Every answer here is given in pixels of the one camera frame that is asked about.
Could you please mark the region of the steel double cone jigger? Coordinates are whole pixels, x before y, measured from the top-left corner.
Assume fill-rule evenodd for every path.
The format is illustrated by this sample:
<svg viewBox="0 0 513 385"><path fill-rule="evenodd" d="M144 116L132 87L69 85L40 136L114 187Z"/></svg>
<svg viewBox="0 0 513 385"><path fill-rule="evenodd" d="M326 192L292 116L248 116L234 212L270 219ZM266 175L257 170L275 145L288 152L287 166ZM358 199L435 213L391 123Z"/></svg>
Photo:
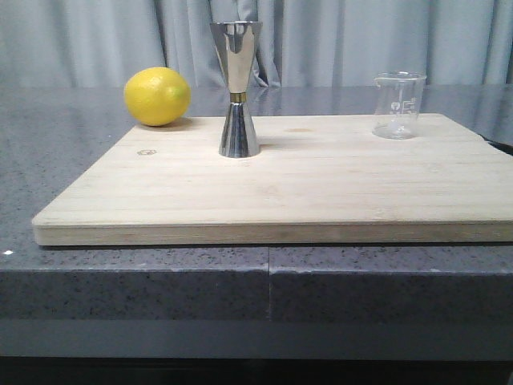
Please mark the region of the steel double cone jigger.
<svg viewBox="0 0 513 385"><path fill-rule="evenodd" d="M221 73L229 92L230 104L219 147L219 153L225 157L246 158L260 153L248 111L247 88L261 27L261 22L254 21L210 24Z"/></svg>

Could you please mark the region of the clear glass measuring beaker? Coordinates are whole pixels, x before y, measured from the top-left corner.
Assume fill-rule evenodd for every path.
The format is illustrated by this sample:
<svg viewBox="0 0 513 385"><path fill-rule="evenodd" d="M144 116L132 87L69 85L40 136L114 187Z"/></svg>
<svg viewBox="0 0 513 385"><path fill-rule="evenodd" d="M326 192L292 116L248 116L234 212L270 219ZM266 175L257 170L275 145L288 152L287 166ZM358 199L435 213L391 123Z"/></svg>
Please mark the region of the clear glass measuring beaker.
<svg viewBox="0 0 513 385"><path fill-rule="evenodd" d="M415 137L426 75L418 72L388 71L374 78L378 88L373 134L390 140Z"/></svg>

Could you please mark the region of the yellow lemon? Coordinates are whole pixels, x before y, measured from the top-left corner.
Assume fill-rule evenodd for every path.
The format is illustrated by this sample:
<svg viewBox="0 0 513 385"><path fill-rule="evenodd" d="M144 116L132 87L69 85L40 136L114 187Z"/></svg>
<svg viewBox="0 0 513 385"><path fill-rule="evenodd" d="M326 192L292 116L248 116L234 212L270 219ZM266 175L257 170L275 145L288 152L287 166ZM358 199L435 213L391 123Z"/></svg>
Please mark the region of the yellow lemon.
<svg viewBox="0 0 513 385"><path fill-rule="evenodd" d="M188 82L168 67L150 67L134 74L123 89L130 115L142 124L158 127L180 118L191 103Z"/></svg>

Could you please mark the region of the light wooden cutting board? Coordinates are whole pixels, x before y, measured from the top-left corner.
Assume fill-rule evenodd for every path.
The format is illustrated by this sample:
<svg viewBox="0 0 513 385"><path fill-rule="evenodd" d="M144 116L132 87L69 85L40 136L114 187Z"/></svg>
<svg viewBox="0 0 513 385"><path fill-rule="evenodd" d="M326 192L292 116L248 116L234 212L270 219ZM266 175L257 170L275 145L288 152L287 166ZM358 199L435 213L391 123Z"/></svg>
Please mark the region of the light wooden cutting board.
<svg viewBox="0 0 513 385"><path fill-rule="evenodd" d="M133 127L32 221L40 245L500 242L512 158L439 114L387 140L369 115L257 116L261 150L217 151L220 117Z"/></svg>

